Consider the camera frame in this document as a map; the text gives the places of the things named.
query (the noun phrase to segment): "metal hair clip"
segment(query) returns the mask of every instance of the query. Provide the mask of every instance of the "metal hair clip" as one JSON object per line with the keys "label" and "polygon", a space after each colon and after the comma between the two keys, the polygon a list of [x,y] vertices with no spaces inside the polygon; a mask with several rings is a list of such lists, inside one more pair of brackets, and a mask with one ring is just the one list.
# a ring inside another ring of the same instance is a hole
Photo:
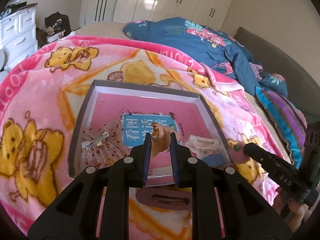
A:
{"label": "metal hair clip", "polygon": [[104,132],[101,136],[99,136],[96,139],[93,139],[92,141],[86,141],[82,143],[82,148],[86,151],[89,151],[92,146],[97,145],[98,147],[102,146],[102,140],[109,137],[108,132]]}

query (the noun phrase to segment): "teal stripe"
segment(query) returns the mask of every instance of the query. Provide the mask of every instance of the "teal stripe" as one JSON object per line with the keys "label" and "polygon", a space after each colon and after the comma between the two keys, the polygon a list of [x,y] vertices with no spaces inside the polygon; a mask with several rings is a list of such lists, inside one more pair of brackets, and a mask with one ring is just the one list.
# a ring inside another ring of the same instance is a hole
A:
{"label": "teal stripe", "polygon": [[292,152],[294,160],[294,166],[298,169],[301,163],[301,153],[290,128],[287,126],[278,110],[273,106],[272,102],[261,93],[261,88],[259,87],[256,87],[256,96],[271,115],[270,117],[273,119],[275,125],[281,130],[283,137],[288,141],[289,149]]}

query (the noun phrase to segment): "pink blanket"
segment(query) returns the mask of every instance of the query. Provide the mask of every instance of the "pink blanket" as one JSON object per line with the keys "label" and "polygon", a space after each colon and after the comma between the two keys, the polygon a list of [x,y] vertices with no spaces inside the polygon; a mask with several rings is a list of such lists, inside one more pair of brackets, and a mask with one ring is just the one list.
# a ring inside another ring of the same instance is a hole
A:
{"label": "pink blanket", "polygon": [[[176,49],[148,42],[73,36],[43,47],[0,85],[0,200],[17,226],[31,224],[71,182],[68,148],[94,79],[201,93],[230,146],[254,142],[282,157],[241,85]],[[238,171],[272,204],[277,185],[250,160]],[[130,190],[130,239],[191,239],[191,212],[140,204]]]}

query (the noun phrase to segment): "gray headboard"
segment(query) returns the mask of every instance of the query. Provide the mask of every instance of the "gray headboard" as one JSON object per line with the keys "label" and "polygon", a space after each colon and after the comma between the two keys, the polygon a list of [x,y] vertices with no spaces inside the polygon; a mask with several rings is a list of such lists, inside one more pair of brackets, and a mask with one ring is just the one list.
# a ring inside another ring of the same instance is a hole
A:
{"label": "gray headboard", "polygon": [[320,121],[320,87],[296,61],[263,38],[239,27],[235,39],[262,63],[268,73],[282,75],[288,86],[288,99],[305,115],[308,124]]}

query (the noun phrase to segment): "silver rivet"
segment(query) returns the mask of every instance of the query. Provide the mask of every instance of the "silver rivet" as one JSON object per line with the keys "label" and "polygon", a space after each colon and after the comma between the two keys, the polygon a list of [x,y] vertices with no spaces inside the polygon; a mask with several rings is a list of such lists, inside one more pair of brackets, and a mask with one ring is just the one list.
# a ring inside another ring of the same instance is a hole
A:
{"label": "silver rivet", "polygon": [[123,159],[124,163],[132,163],[133,162],[133,158],[132,157],[125,157]]}
{"label": "silver rivet", "polygon": [[232,167],[226,167],[226,173],[228,174],[234,174],[236,171],[234,168]]}
{"label": "silver rivet", "polygon": [[85,170],[87,173],[91,174],[91,173],[94,173],[96,171],[96,168],[93,167],[93,166],[90,166],[88,167],[86,170]]}
{"label": "silver rivet", "polygon": [[188,159],[188,162],[191,163],[191,164],[196,164],[198,162],[198,160],[195,157],[190,157]]}

